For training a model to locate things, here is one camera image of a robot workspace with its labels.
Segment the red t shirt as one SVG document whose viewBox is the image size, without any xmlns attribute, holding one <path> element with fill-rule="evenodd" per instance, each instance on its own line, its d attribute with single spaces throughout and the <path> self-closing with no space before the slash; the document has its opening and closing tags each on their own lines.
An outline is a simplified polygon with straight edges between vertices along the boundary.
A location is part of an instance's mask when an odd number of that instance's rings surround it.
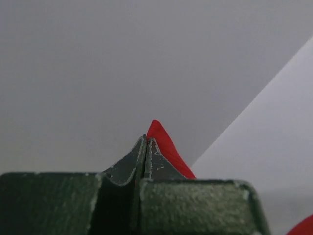
<svg viewBox="0 0 313 235">
<path fill-rule="evenodd" d="M 170 136 L 158 120 L 153 120 L 147 132 L 147 139 L 154 138 L 159 146 L 161 154 L 167 159 L 179 173 L 187 179 L 195 180 L 196 176 L 189 166 L 181 158 Z M 310 215 L 295 225 L 287 233 L 288 235 L 312 235 L 313 215 Z"/>
</svg>

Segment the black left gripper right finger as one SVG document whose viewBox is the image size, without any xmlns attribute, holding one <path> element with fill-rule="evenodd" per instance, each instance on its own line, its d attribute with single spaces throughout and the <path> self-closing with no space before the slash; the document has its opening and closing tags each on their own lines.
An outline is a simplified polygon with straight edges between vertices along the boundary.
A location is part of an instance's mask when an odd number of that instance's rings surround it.
<svg viewBox="0 0 313 235">
<path fill-rule="evenodd" d="M 140 182 L 143 235 L 268 235 L 258 194 L 242 180 L 183 176 L 148 140 Z"/>
</svg>

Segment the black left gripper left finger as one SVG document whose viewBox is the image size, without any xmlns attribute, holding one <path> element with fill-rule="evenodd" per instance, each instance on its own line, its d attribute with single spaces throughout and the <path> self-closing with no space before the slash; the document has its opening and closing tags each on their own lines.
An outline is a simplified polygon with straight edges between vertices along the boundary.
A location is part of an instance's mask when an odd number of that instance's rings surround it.
<svg viewBox="0 0 313 235">
<path fill-rule="evenodd" d="M 102 172 L 9 172 L 0 177 L 3 235 L 134 235 L 147 139 Z"/>
</svg>

